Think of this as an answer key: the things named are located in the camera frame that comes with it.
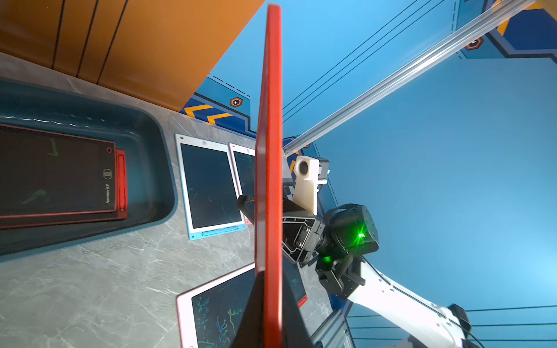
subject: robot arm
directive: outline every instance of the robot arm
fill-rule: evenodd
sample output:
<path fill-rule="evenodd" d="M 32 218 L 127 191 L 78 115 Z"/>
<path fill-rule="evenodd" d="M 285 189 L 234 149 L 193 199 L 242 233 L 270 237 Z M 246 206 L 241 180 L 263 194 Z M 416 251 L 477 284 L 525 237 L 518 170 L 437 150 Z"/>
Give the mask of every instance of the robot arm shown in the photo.
<path fill-rule="evenodd" d="M 459 323 L 459 319 L 449 308 L 437 306 L 419 297 L 370 264 L 362 263 L 360 271 L 365 285 L 358 286 L 348 296 L 350 301 L 380 314 L 415 337 L 425 347 L 465 346 L 466 335 L 463 329 L 455 324 Z"/>
<path fill-rule="evenodd" d="M 317 214 L 318 180 L 326 183 L 328 173 L 328 168 L 319 170 L 320 161 L 325 163 L 326 160 L 298 156 L 294 167 L 293 201 L 313 215 Z M 285 218 L 292 214 L 287 210 Z M 293 255 L 299 251 L 303 255 L 318 251 L 316 271 L 328 293 L 367 307 L 406 330 L 411 336 L 398 345 L 400 348 L 475 347 L 466 340 L 472 326 L 462 308 L 437 306 L 392 281 L 364 260 L 364 254 L 379 249 L 378 232 L 366 207 L 345 204 L 327 212 L 321 224 L 310 224 L 312 226 L 302 226 L 297 234 L 290 231 L 292 228 L 284 232 L 285 253 Z M 307 258 L 292 260 L 303 265 Z"/>

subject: scribbles on tablet screen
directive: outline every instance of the scribbles on tablet screen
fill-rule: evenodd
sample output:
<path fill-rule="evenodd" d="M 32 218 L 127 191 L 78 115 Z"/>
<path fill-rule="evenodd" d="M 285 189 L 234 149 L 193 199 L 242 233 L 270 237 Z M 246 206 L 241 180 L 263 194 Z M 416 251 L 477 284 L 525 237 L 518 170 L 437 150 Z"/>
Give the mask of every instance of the scribbles on tablet screen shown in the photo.
<path fill-rule="evenodd" d="M 228 310 L 228 318 L 230 323 L 232 324 L 232 329 L 234 330 L 234 334 L 236 334 L 236 328 L 234 327 L 234 322 L 232 321 L 232 317 L 240 316 L 242 317 L 242 309 L 238 308 L 238 310 L 229 309 Z"/>
<path fill-rule="evenodd" d="M 222 320 L 222 325 L 219 323 L 218 316 L 217 316 L 217 329 L 219 333 L 218 341 L 221 343 L 222 346 L 225 346 L 227 343 L 230 343 L 230 338 L 226 336 L 228 333 L 227 330 L 228 325 L 226 324 L 226 319 Z"/>
<path fill-rule="evenodd" d="M 206 330 L 207 322 L 209 321 L 209 318 L 207 318 L 206 315 L 209 312 L 209 308 L 207 307 L 209 305 L 209 299 L 206 299 L 203 303 L 201 303 L 200 300 L 196 300 L 196 304 L 197 304 L 197 312 L 203 313 L 203 316 L 197 317 L 198 325 L 200 327 L 203 326 L 203 329 Z"/>
<path fill-rule="evenodd" d="M 204 344 L 205 346 L 201 347 L 199 346 L 199 348 L 214 348 L 214 343 L 211 342 L 205 342 L 205 341 L 197 341 L 197 344 Z"/>
<path fill-rule="evenodd" d="M 42 200 L 44 200 L 45 202 L 48 203 L 49 199 L 48 199 L 48 192 L 46 192 L 45 190 L 37 190 L 35 191 L 31 197 L 27 198 L 26 200 L 24 200 L 23 202 L 21 202 L 21 204 L 28 204 L 31 203 L 39 198 L 42 198 Z"/>
<path fill-rule="evenodd" d="M 54 141 L 53 138 L 50 138 L 50 143 L 52 144 L 52 153 L 46 153 L 46 154 L 58 157 L 58 151 L 56 151 L 56 142 Z"/>

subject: black cable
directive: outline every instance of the black cable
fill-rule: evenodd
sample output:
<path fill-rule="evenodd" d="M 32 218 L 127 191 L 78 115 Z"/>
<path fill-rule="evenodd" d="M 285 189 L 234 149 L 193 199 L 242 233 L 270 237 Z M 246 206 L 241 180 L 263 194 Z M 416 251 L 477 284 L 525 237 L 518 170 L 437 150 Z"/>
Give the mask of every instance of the black cable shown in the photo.
<path fill-rule="evenodd" d="M 370 341 L 402 341 L 404 339 L 353 339 L 353 340 L 370 340 Z"/>
<path fill-rule="evenodd" d="M 534 308 L 554 308 L 557 305 L 552 306 L 534 306 L 534 307 L 512 307 L 512 308 L 490 308 L 486 310 L 467 310 L 466 312 L 486 312 L 486 311 L 508 311 L 508 310 L 529 310 Z"/>
<path fill-rule="evenodd" d="M 365 338 L 353 338 L 353 340 L 370 340 L 370 341 L 402 341 L 404 339 L 365 339 Z M 489 342 L 557 342 L 557 340 L 482 340 Z"/>
<path fill-rule="evenodd" d="M 402 11 L 400 11 L 398 13 L 398 15 L 394 16 L 390 21 L 387 22 L 387 24 L 385 24 L 384 26 L 382 26 L 379 30 L 377 30 L 376 32 L 373 33 L 373 35 L 371 35 L 370 37 L 368 37 L 364 42 L 362 42 L 360 44 L 360 46 L 356 47 L 352 52 L 350 52 L 346 57 L 344 57 L 340 62 L 338 62 L 337 64 L 335 64 L 334 67 L 332 67 L 331 69 L 329 69 L 329 71 L 327 71 L 326 73 L 324 73 L 323 75 L 321 75 L 321 77 L 319 77 L 317 80 L 315 80 L 314 83 L 312 83 L 308 88 L 304 89 L 304 91 L 300 94 L 298 94 L 294 99 L 292 99 L 288 104 L 286 104 L 282 109 L 284 110 L 287 106 L 289 106 L 292 102 L 294 102 L 296 99 L 298 99 L 299 96 L 301 96 L 302 94 L 304 94 L 308 89 L 310 89 L 314 84 L 316 84 L 319 80 L 321 80 L 325 75 L 327 75 L 329 72 L 331 72 L 331 70 L 333 70 L 334 68 L 336 68 L 340 63 L 342 63 L 346 58 L 348 58 L 352 53 L 354 53 L 357 49 L 359 49 L 363 44 L 365 44 L 366 42 L 368 42 L 372 37 L 374 37 L 378 32 L 380 32 L 384 27 L 386 27 L 387 25 L 389 25 L 393 20 L 395 20 L 398 16 L 400 16 L 404 11 L 406 11 L 410 6 L 414 5 L 418 0 L 414 0 L 414 2 L 412 2 L 410 5 L 406 6 L 406 8 Z"/>
<path fill-rule="evenodd" d="M 351 327 L 352 329 L 400 329 L 398 326 Z"/>
<path fill-rule="evenodd" d="M 557 342 L 557 340 L 483 340 L 488 342 Z"/>
<path fill-rule="evenodd" d="M 373 267 L 373 265 L 372 265 L 365 257 L 362 257 L 362 259 L 364 259 L 365 262 L 366 262 L 368 265 L 370 265 L 370 267 L 377 273 L 377 275 L 378 275 L 379 277 L 381 277 L 381 279 L 383 279 L 384 281 L 386 281 L 387 284 L 390 285 L 390 283 L 383 277 L 383 275 L 382 275 L 381 273 L 379 273 L 379 271 L 378 271 L 375 267 Z M 443 314 L 443 313 L 437 311 L 436 309 L 434 309 L 434 308 L 432 308 L 432 307 L 429 307 L 427 304 L 423 303 L 421 300 L 419 300 L 419 299 L 415 298 L 414 296 L 410 295 L 410 294 L 407 293 L 406 291 L 403 291 L 403 290 L 401 290 L 400 288 L 398 288 L 398 287 L 396 287 L 396 286 L 393 286 L 393 289 L 399 291 L 400 293 L 405 294 L 406 296 L 410 297 L 410 298 L 413 299 L 414 301 L 420 303 L 422 306 L 424 306 L 424 307 L 426 307 L 426 308 L 429 308 L 430 310 L 432 310 L 432 311 L 434 311 L 435 313 L 437 313 L 437 315 L 441 316 L 442 318 L 444 318 L 444 319 L 450 321 L 451 323 L 455 324 L 456 326 L 460 327 L 461 330 L 462 330 L 462 332 L 464 332 L 465 334 L 470 335 L 470 337 L 472 337 L 476 342 L 478 342 L 478 344 L 479 344 L 482 348 L 485 348 L 485 346 L 482 344 L 482 342 L 480 342 L 480 341 L 470 332 L 470 330 L 468 330 L 468 329 L 462 327 L 462 326 L 460 325 L 460 323 L 454 322 L 453 320 L 451 320 L 450 318 L 448 318 L 445 314 Z"/>
<path fill-rule="evenodd" d="M 381 317 L 381 315 L 352 315 L 347 318 L 367 318 L 367 317 Z"/>
<path fill-rule="evenodd" d="M 354 261 L 354 255 L 348 254 L 346 255 L 339 264 L 336 265 L 335 277 L 340 279 L 344 272 L 352 265 L 352 261 Z"/>
<path fill-rule="evenodd" d="M 327 79 L 327 81 L 323 82 L 321 84 L 321 86 L 317 87 L 313 92 L 309 93 L 305 98 L 303 98 L 302 100 L 300 100 L 298 102 L 298 104 L 294 105 L 293 107 L 290 108 L 290 110 L 288 110 L 287 112 L 285 112 L 283 114 L 283 117 L 286 116 L 286 114 L 288 114 L 289 112 L 291 112 L 292 110 L 294 110 L 298 105 L 300 105 L 304 100 L 306 100 L 307 98 L 309 98 L 313 93 L 315 93 L 319 88 L 323 87 L 327 82 L 329 82 L 333 77 L 335 77 L 336 75 L 338 75 L 342 70 L 346 69 L 350 64 L 352 64 L 356 59 L 358 59 L 359 57 L 361 57 L 364 53 L 366 53 L 370 48 L 372 48 L 373 46 L 375 46 L 376 43 L 378 43 L 379 41 L 381 41 L 385 36 L 389 35 L 391 32 L 393 32 L 393 30 L 395 30 L 396 28 L 398 28 L 402 23 L 404 23 L 407 19 L 409 19 L 411 16 L 414 16 L 414 14 L 416 14 L 419 10 L 421 10 L 425 5 L 429 4 L 430 2 L 432 2 L 433 0 L 428 0 L 425 4 L 421 5 L 417 10 L 415 10 L 414 12 L 412 12 L 408 17 L 406 17 L 403 21 L 401 21 L 400 23 L 398 23 L 396 26 L 394 26 L 391 30 L 389 30 L 385 35 L 381 36 L 381 38 L 379 38 L 377 41 L 375 41 L 371 46 L 369 46 L 368 48 L 366 48 L 362 53 L 360 53 L 359 55 L 357 55 L 356 58 L 352 59 L 348 64 L 346 64 L 342 69 L 340 69 L 339 71 L 337 71 L 334 75 L 332 75 L 331 77 L 329 77 L 329 79 Z"/>
<path fill-rule="evenodd" d="M 474 325 L 474 327 L 487 327 L 487 326 L 538 326 L 538 325 L 557 325 L 557 322 L 537 322 L 531 324 L 489 324 L 489 325 Z"/>
<path fill-rule="evenodd" d="M 296 110 L 296 112 L 294 112 L 293 114 L 291 114 L 290 116 L 288 116 L 288 118 L 286 120 L 284 120 L 282 123 L 286 122 L 289 118 L 291 118 L 292 116 L 296 115 L 300 110 L 302 110 L 303 108 L 306 107 L 306 105 L 308 105 L 309 103 L 311 103 L 312 101 L 315 100 L 315 98 L 319 97 L 323 92 L 325 92 L 326 90 L 328 90 L 329 88 L 332 87 L 332 85 L 334 85 L 335 83 L 339 82 L 340 79 L 342 79 L 344 76 L 348 75 L 352 70 L 354 70 L 355 68 L 357 68 L 360 64 L 362 64 L 366 59 L 368 59 L 369 57 L 371 57 L 372 55 L 374 55 L 377 51 L 379 51 L 382 47 L 384 47 L 387 43 L 389 43 L 392 39 L 396 38 L 399 34 L 401 34 L 403 31 L 405 31 L 406 29 L 408 29 L 411 25 L 413 25 L 414 23 L 416 23 L 420 18 L 422 18 L 423 16 L 425 16 L 427 13 L 429 13 L 431 10 L 433 10 L 434 8 L 436 8 L 437 6 L 439 6 L 444 0 L 441 0 L 440 2 L 438 2 L 435 6 L 433 6 L 432 8 L 430 8 L 426 13 L 424 13 L 423 15 L 419 16 L 418 19 L 416 19 L 414 22 L 410 23 L 406 28 L 402 29 L 398 34 L 396 34 L 395 36 L 393 36 L 392 38 L 390 38 L 387 42 L 385 42 L 384 44 L 382 44 L 379 48 L 377 48 L 377 50 L 373 51 L 373 53 L 371 53 L 369 56 L 367 56 L 366 58 L 364 58 L 361 62 L 359 62 L 358 64 L 356 64 L 352 69 L 350 69 L 348 72 L 346 72 L 344 75 L 340 76 L 335 82 L 333 82 L 331 85 L 329 85 L 327 88 L 325 88 L 324 90 L 322 90 L 321 92 L 319 92 L 319 94 L 317 94 L 315 97 L 313 97 L 310 101 L 308 101 L 306 104 L 304 104 L 301 108 L 299 108 L 298 110 Z"/>

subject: gray marble countertop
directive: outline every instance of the gray marble countertop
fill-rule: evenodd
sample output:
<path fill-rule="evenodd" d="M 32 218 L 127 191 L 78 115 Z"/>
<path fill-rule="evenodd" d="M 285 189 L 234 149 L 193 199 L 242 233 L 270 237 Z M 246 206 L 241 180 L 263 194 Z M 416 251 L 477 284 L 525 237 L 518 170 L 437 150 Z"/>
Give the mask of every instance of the gray marble countertop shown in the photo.
<path fill-rule="evenodd" d="M 253 226 L 191 242 L 174 134 L 219 143 L 255 141 L 60 72 L 0 53 L 0 77 L 145 110 L 161 124 L 178 191 L 164 224 L 0 263 L 0 346 L 180 347 L 175 297 L 253 262 Z M 331 313 L 314 267 L 301 270 L 313 333 Z"/>

